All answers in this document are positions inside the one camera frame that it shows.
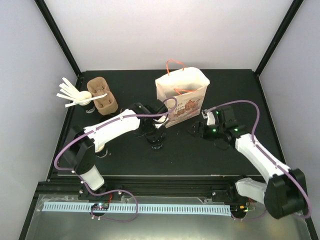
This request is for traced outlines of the black paper coffee cup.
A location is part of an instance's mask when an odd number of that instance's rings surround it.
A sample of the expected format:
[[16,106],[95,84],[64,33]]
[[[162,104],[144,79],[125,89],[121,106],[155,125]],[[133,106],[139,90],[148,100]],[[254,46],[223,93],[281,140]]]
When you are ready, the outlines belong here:
[[95,155],[98,158],[104,158],[107,154],[108,154],[108,148],[107,148],[106,145],[104,145],[103,147],[99,148],[98,151],[95,153]]
[[164,137],[159,137],[159,138],[157,138],[157,139],[154,140],[154,141],[150,141],[149,143],[150,143],[150,146],[151,146],[151,148],[152,148],[153,150],[158,151],[158,150],[160,150],[160,149],[163,147],[163,145],[164,145],[164,140],[165,140]]

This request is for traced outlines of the cream bear-print paper bag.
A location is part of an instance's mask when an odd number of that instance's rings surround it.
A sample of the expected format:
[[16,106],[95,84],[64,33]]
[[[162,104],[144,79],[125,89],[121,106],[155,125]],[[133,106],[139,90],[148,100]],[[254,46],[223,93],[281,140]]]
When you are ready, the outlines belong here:
[[164,101],[168,115],[167,128],[198,116],[210,80],[196,67],[169,59],[167,73],[155,80],[157,99]]

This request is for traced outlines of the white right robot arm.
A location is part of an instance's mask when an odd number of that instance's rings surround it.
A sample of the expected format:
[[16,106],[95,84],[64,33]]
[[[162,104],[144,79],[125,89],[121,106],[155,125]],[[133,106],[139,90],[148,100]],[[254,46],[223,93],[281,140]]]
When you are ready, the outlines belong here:
[[228,187],[228,198],[234,202],[243,197],[263,204],[275,219],[305,212],[310,216],[306,178],[300,169],[289,166],[272,155],[245,125],[240,125],[229,105],[202,111],[203,121],[190,127],[190,134],[213,141],[217,148],[233,147],[258,170],[264,183],[244,177]]

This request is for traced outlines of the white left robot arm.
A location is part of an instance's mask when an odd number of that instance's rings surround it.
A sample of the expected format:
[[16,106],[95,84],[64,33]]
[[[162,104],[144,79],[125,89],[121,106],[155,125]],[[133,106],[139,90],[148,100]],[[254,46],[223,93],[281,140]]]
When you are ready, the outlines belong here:
[[71,170],[90,188],[89,193],[97,200],[108,192],[105,180],[96,167],[96,157],[103,158],[108,153],[107,143],[128,132],[135,131],[146,138],[151,148],[159,150],[163,146],[164,128],[169,121],[166,105],[156,100],[152,105],[134,103],[120,114],[96,125],[85,128],[75,127],[68,134],[70,140],[79,139],[62,154]]

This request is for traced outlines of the white plastic stirrers bundle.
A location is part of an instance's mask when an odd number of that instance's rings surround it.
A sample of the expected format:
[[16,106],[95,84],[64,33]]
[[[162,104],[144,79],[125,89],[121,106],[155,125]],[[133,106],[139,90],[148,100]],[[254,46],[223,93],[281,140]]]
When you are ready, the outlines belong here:
[[92,97],[89,91],[79,91],[67,78],[62,78],[62,83],[59,85],[59,92],[56,94],[58,98],[69,100],[70,103],[65,104],[66,108],[79,105],[86,101],[94,101],[104,98],[108,93]]

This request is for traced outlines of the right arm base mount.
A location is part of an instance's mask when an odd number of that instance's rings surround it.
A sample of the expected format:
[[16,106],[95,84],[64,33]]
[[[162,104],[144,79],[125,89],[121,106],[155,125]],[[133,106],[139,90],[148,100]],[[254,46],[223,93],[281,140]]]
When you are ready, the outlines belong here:
[[224,202],[226,204],[242,204],[251,201],[248,197],[241,196],[232,184],[223,185],[220,188],[213,188],[208,195],[214,202]]

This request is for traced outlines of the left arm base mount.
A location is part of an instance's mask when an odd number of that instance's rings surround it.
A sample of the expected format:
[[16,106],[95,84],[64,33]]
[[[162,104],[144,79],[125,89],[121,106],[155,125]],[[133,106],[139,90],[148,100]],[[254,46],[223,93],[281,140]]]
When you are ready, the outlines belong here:
[[98,190],[92,190],[94,194],[91,194],[85,186],[82,186],[79,190],[78,199],[86,200],[89,202],[107,202],[119,201],[122,197],[122,193],[119,193],[123,189],[123,185],[114,183],[105,183]]

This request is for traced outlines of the black aluminium front rail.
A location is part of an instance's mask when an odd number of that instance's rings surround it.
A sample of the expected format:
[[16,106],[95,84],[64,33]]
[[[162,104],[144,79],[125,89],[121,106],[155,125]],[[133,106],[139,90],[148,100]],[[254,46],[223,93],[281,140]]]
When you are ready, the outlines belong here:
[[[135,197],[200,197],[209,198],[213,188],[234,185],[237,192],[256,202],[262,203],[266,184],[259,176],[109,176],[105,184],[123,185],[122,196]],[[84,184],[74,176],[57,177],[39,182],[35,196],[75,195],[78,197]]]

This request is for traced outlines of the right black frame post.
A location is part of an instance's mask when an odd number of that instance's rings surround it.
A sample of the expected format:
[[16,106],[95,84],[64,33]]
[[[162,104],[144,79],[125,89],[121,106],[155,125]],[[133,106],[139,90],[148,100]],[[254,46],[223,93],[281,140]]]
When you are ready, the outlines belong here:
[[290,4],[290,7],[288,8],[285,16],[283,17],[278,29],[276,30],[270,44],[268,45],[261,61],[259,62],[255,70],[255,75],[257,77],[261,76],[263,70],[267,66],[270,58],[272,57],[274,51],[279,45],[281,39],[285,35],[288,27],[290,26],[291,22],[293,21],[295,15],[297,14],[303,2],[304,0],[293,0],[292,3]]

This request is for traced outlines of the black frame post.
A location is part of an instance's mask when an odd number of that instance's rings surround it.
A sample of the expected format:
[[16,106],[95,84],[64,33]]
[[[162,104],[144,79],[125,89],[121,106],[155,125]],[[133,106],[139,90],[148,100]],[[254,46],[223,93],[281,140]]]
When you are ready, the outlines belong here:
[[70,48],[68,47],[68,45],[65,41],[65,38],[63,37],[54,17],[52,16],[51,11],[49,10],[46,2],[44,0],[35,0],[34,2],[36,3],[38,9],[40,10],[44,20],[46,21],[49,29],[51,30],[54,38],[56,39],[59,47],[61,48],[63,54],[65,55],[73,72],[78,77],[79,75],[81,75],[82,72],[81,72]]
[[290,4],[290,7],[288,8],[285,16],[283,17],[278,29],[276,30],[270,44],[268,45],[261,61],[259,62],[255,70],[255,75],[257,77],[261,76],[263,70],[267,66],[270,58],[272,57],[274,51],[279,45],[281,39],[285,35],[288,27],[290,26],[291,22],[293,21],[295,15],[297,14],[303,2],[304,0],[293,0],[292,3]]

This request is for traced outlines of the left black frame post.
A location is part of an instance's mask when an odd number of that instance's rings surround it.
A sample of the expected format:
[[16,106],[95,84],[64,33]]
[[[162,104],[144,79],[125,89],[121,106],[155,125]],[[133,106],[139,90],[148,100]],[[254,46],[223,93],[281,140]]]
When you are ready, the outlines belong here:
[[63,37],[54,17],[52,16],[51,11],[49,10],[46,2],[44,0],[35,0],[34,2],[36,3],[38,9],[40,10],[44,20],[46,21],[49,29],[51,30],[54,38],[56,39],[59,47],[61,48],[63,54],[65,55],[73,72],[78,77],[79,75],[81,75],[82,72],[81,72],[70,48],[68,47],[68,45],[65,41],[65,38]]

